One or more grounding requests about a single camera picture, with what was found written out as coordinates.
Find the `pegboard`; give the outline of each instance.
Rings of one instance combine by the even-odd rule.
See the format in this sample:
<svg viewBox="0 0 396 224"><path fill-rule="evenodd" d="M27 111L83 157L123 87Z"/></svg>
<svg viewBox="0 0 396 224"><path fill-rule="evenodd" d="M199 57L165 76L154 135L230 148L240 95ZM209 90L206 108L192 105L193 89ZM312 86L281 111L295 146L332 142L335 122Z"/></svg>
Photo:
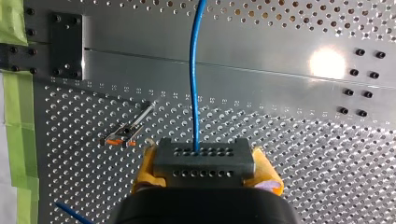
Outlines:
<svg viewBox="0 0 396 224"><path fill-rule="evenodd" d="M191 141L197 1L24 4L35 11L25 21L37 54L9 60L35 69L39 222L75 222L58 200L106 222L129 194L146 138ZM83 15L83 81L50 78L52 11ZM262 146L303 223L395 223L395 21L385 0L210 1L198 44L202 141ZM157 107L136 147L98 146L146 100Z"/></svg>

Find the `bolt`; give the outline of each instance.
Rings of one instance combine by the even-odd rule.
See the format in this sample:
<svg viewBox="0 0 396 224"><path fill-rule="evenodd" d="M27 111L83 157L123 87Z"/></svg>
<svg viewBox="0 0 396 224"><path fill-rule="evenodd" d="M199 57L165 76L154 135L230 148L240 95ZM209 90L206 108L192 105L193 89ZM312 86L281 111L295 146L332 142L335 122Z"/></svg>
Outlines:
<svg viewBox="0 0 396 224"><path fill-rule="evenodd" d="M73 19L73 23L74 24L80 24L81 23L81 19L80 18L74 18Z"/></svg>
<svg viewBox="0 0 396 224"><path fill-rule="evenodd" d="M54 15L54 16L53 16L53 19L54 19L56 22L61 22L61 21L62 21L62 17L61 17L60 15Z"/></svg>
<svg viewBox="0 0 396 224"><path fill-rule="evenodd" d="M35 31L34 29L28 29L28 30L26 31L26 34L28 34L29 36L33 36L33 35L36 34L36 31Z"/></svg>
<svg viewBox="0 0 396 224"><path fill-rule="evenodd" d="M53 69L52 72L53 72L53 75L58 76L58 75L60 75L62 73L62 70L58 69L58 68L55 68L55 69Z"/></svg>
<svg viewBox="0 0 396 224"><path fill-rule="evenodd" d="M11 48L9 48L9 52L11 52L11 53L18 53L18 49L15 48L15 47L11 47Z"/></svg>
<svg viewBox="0 0 396 224"><path fill-rule="evenodd" d="M344 94L345 94L345 95L351 96L351 95L353 95L353 93L354 93L353 90L350 90L350 89L344 90Z"/></svg>
<svg viewBox="0 0 396 224"><path fill-rule="evenodd" d="M379 78L379 74L377 72L370 73L370 78L377 79Z"/></svg>
<svg viewBox="0 0 396 224"><path fill-rule="evenodd" d="M367 117L367 112L364 111L364 110L359 110L358 111L358 115L361 116L361 117Z"/></svg>
<svg viewBox="0 0 396 224"><path fill-rule="evenodd" d="M19 68L17 65L12 65L12 66L11 66L11 71L13 71L13 72L19 72L19 71L20 71L20 68Z"/></svg>
<svg viewBox="0 0 396 224"><path fill-rule="evenodd" d="M31 69L29 69L29 72L30 72L32 75L34 75L34 74L37 73L37 69L36 69L36 68L31 68Z"/></svg>
<svg viewBox="0 0 396 224"><path fill-rule="evenodd" d="M36 49L28 49L27 53L33 56L33 55L37 54L37 50Z"/></svg>
<svg viewBox="0 0 396 224"><path fill-rule="evenodd" d="M35 10L28 7L28 8L26 8L26 14L28 14L29 16L33 16L33 15L35 15Z"/></svg>
<svg viewBox="0 0 396 224"><path fill-rule="evenodd" d="M383 59L383 58L385 58L385 56L387 56L387 54L382 51L377 52L375 55L375 57L377 57L379 59Z"/></svg>
<svg viewBox="0 0 396 224"><path fill-rule="evenodd" d="M356 50L356 54L359 55L359 56L363 56L365 52L366 52L366 50L364 50L364 49L357 49Z"/></svg>
<svg viewBox="0 0 396 224"><path fill-rule="evenodd" d="M349 110L346 109L345 107L339 108L338 111L339 111L341 114L343 114L343 115L347 115L347 113L349 112Z"/></svg>
<svg viewBox="0 0 396 224"><path fill-rule="evenodd" d="M359 74L359 71L356 69L352 69L352 70L350 70L349 74L356 77Z"/></svg>
<svg viewBox="0 0 396 224"><path fill-rule="evenodd" d="M365 91L363 96L367 97L367 98L372 98L373 97L373 93L370 91Z"/></svg>

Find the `black bracket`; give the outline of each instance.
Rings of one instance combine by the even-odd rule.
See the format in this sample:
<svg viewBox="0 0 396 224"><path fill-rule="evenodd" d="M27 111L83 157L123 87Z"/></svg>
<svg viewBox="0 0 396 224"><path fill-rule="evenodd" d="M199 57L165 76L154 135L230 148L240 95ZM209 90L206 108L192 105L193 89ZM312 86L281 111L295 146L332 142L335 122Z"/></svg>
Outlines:
<svg viewBox="0 0 396 224"><path fill-rule="evenodd" d="M51 13L49 41L52 76L82 80L82 16Z"/></svg>

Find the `hole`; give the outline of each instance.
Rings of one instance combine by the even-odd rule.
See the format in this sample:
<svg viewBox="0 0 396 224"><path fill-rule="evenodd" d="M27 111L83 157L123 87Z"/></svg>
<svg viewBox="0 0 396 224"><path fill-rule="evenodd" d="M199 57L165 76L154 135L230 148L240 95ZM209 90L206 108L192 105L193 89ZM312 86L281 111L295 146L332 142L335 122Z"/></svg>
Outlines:
<svg viewBox="0 0 396 224"><path fill-rule="evenodd" d="M215 176L215 175L216 175L216 171L210 171L210 172L209 172L209 176L210 176L210 177L213 177L213 176Z"/></svg>
<svg viewBox="0 0 396 224"><path fill-rule="evenodd" d="M201 171L199 174L200 177L206 177L207 176L207 171Z"/></svg>
<svg viewBox="0 0 396 224"><path fill-rule="evenodd" d="M191 171L191 176L192 177L198 176L198 171L196 171L196 170Z"/></svg>
<svg viewBox="0 0 396 224"><path fill-rule="evenodd" d="M182 171L181 172L181 176L186 177L187 175L189 175L188 171Z"/></svg>

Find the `perforated metal panel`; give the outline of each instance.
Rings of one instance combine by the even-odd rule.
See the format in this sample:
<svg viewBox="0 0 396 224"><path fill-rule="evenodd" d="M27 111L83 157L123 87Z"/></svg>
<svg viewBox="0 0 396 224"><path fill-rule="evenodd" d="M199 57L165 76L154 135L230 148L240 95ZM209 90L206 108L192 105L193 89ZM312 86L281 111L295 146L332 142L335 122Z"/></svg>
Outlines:
<svg viewBox="0 0 396 224"><path fill-rule="evenodd" d="M36 30L29 38L38 53L10 60L39 68L40 223L75 222L54 201L106 222L130 192L146 138L191 141L187 59L196 4L25 1L36 12L26 27ZM87 80L48 78L52 10L84 15ZM246 137L262 146L304 223L396 223L395 20L389 0L210 1L198 55L202 140ZM137 146L100 147L98 138L133 119L145 100L157 108Z"/></svg>

